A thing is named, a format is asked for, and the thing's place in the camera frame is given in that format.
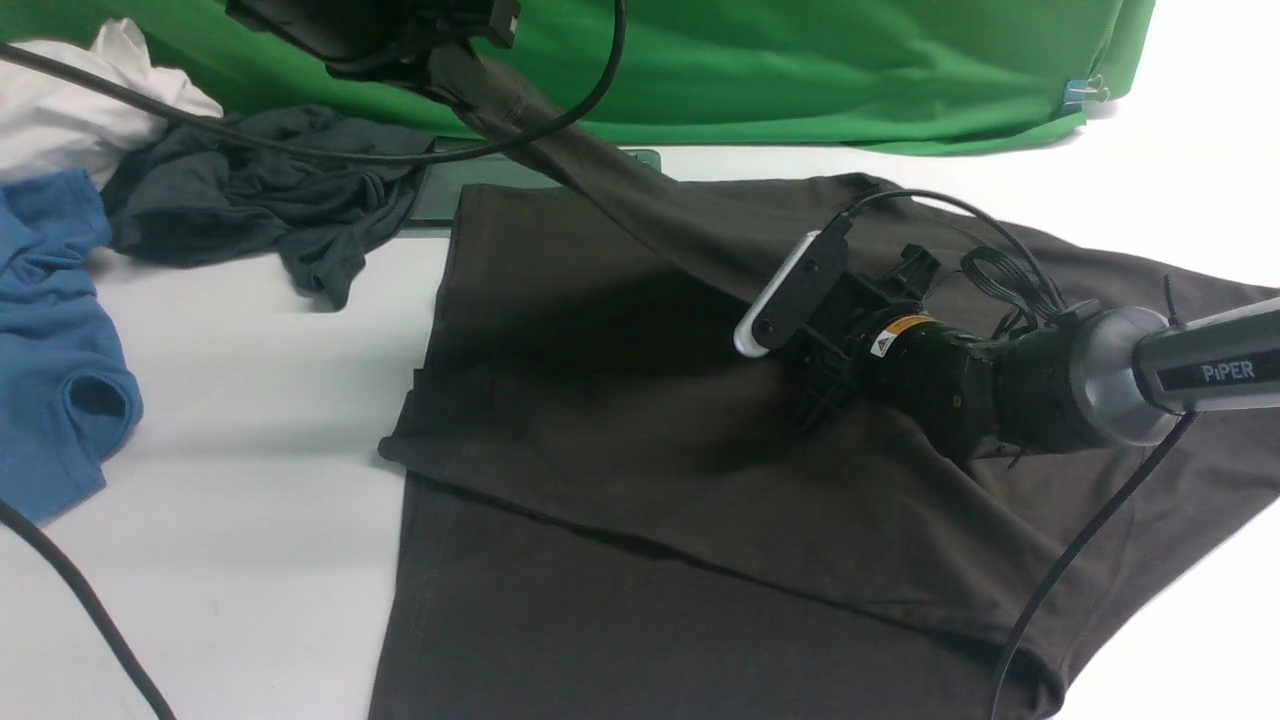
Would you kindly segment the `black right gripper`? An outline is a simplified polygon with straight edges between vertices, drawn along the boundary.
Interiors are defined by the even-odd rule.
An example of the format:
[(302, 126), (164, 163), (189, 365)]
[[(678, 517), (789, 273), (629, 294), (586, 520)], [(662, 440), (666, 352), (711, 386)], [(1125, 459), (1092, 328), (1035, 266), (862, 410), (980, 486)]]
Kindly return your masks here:
[(986, 434), (986, 340), (927, 313), (940, 268), (909, 245), (882, 275), (840, 278), (805, 328), (796, 432), (865, 401), (908, 415), (927, 436)]

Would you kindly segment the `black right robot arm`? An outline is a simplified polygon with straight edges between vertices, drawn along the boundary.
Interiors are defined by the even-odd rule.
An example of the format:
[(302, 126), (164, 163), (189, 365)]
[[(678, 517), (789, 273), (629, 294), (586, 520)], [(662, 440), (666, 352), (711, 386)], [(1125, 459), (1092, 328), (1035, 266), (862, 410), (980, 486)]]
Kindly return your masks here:
[(878, 275), (805, 251), (771, 309), (812, 340), (809, 420), (865, 400), (960, 462), (1151, 447), (1183, 416), (1277, 406), (1274, 299), (1179, 325), (1148, 307), (1047, 304), (989, 249), (961, 270), (1012, 310), (991, 337), (925, 310), (940, 260), (919, 245)]

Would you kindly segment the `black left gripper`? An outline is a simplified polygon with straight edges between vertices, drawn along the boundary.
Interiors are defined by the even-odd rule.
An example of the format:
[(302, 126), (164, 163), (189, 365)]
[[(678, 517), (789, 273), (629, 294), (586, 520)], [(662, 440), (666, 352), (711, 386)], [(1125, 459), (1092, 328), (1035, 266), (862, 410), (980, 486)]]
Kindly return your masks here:
[(520, 1), (228, 1), (225, 14), (339, 79), (407, 79), (433, 51), (483, 38), (512, 49)]

